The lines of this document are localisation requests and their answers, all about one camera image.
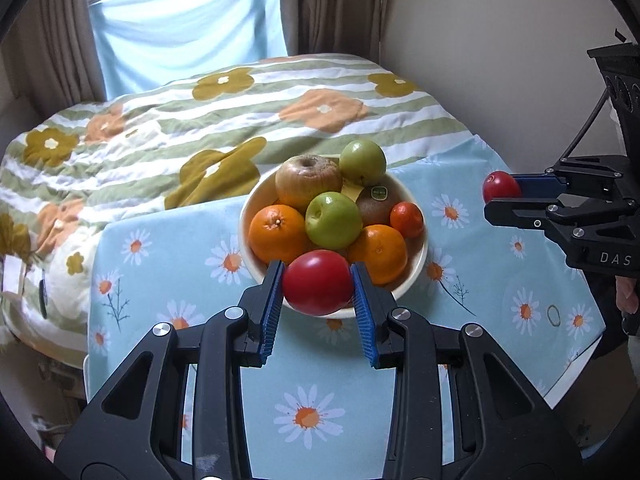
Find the light blue tablecloth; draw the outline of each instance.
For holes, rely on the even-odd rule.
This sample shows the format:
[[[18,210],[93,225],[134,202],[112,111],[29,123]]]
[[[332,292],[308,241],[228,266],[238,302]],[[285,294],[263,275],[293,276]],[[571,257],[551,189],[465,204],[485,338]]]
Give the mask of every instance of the light blue tablecloth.
[[[485,176],[504,163],[478,137],[391,170],[415,195],[429,228],[424,272],[399,304],[432,323],[484,326],[542,394],[600,336],[604,322],[582,275],[542,233],[489,225]],[[158,321],[202,323],[254,284],[238,253],[244,198],[118,222],[98,246],[88,389],[92,396]],[[448,398],[446,370],[440,369]],[[188,397],[193,395],[190,375]],[[394,372],[363,357],[356,324],[283,309],[273,355],[242,370],[253,473],[277,480],[379,478]],[[186,403],[183,459],[191,455]],[[453,459],[444,405],[444,462]]]

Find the bowl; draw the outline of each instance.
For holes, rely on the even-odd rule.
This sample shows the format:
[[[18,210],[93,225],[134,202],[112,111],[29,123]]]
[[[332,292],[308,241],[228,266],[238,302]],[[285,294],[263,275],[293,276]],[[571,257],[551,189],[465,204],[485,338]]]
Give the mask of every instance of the bowl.
[[[325,155],[325,157],[334,161],[336,164],[338,163],[338,155]],[[273,203],[277,201],[278,195],[276,193],[275,184],[276,171],[278,171],[278,168],[275,168],[273,171],[270,171],[261,178],[260,182],[253,188],[252,192],[249,193],[249,196],[244,202],[244,206],[242,206],[242,211],[240,212],[240,223],[238,226],[238,244],[240,246],[240,254],[247,270],[258,283],[262,283],[267,271],[267,265],[260,261],[251,250],[251,247],[249,247],[249,225],[260,209],[267,207],[268,205],[273,205]],[[417,205],[411,192],[392,174],[387,173],[384,177],[384,181],[380,184],[395,189],[400,196],[401,202],[413,202]],[[361,190],[362,188],[360,186],[355,186],[345,182],[342,188],[342,193],[349,196],[352,200],[355,200]],[[422,211],[422,216],[426,220],[424,211]],[[406,267],[396,280],[393,280],[391,283],[387,283],[384,286],[384,288],[391,291],[396,301],[400,299],[402,295],[414,284],[424,267],[424,263],[427,258],[428,241],[428,229],[426,222],[424,231],[419,237],[406,239],[405,241],[408,252]],[[283,304],[292,308],[286,300],[283,301]],[[352,306],[347,306],[333,314],[321,317],[327,319],[348,319],[355,317],[355,311]]]

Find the blue cloth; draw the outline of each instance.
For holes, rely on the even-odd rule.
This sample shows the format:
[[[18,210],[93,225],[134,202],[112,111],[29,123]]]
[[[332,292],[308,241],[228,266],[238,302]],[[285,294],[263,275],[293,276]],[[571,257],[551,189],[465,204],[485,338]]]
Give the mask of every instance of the blue cloth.
[[[541,232],[497,228],[484,220],[481,184],[496,169],[506,167],[475,137],[391,170],[425,212],[430,245],[424,272],[398,303],[435,324],[459,328],[480,323],[546,394],[570,362],[596,341],[604,322],[581,274],[565,266],[560,249]],[[238,257],[243,200],[107,227],[94,263],[91,396],[156,322],[204,322],[236,304],[254,283]],[[107,294],[105,280],[112,284]],[[380,478],[394,372],[370,368],[359,339],[353,320],[327,321],[283,309],[267,365],[242,370],[256,478]],[[452,421],[443,367],[440,377],[446,463],[453,459]],[[192,373],[187,414],[193,385]],[[186,461],[191,423],[187,418],[183,433]],[[305,429],[305,424],[315,429]]]
[[[280,0],[101,0],[90,17],[108,99],[287,55]]]

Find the bed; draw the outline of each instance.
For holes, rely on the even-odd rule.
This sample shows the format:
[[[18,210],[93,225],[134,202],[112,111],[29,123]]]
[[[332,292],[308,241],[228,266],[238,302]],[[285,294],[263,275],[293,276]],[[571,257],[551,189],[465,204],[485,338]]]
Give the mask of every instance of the bed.
[[[108,224],[244,195],[290,156],[339,153],[355,136],[379,143],[391,168],[472,137],[411,81],[337,54],[229,67],[57,113],[13,140],[0,164],[0,253],[26,264],[0,322],[81,367]],[[133,232],[123,265],[150,243]]]

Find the silver bolt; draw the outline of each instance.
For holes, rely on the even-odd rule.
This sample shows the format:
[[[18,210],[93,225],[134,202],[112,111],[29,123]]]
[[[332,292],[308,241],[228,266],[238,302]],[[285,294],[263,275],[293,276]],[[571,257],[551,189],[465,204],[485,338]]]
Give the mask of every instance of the silver bolt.
[[[404,321],[405,319],[409,319],[411,317],[411,312],[409,312],[405,308],[396,308],[391,313],[391,315],[394,317],[394,319],[397,319],[398,321]]]
[[[482,327],[480,325],[471,323],[465,326],[465,333],[469,337],[480,337],[484,333],[484,330],[482,330]]]
[[[239,319],[242,316],[244,316],[244,309],[239,306],[232,306],[225,310],[225,317],[227,319]]]
[[[162,337],[171,332],[171,325],[168,323],[158,323],[153,328],[154,335]]]

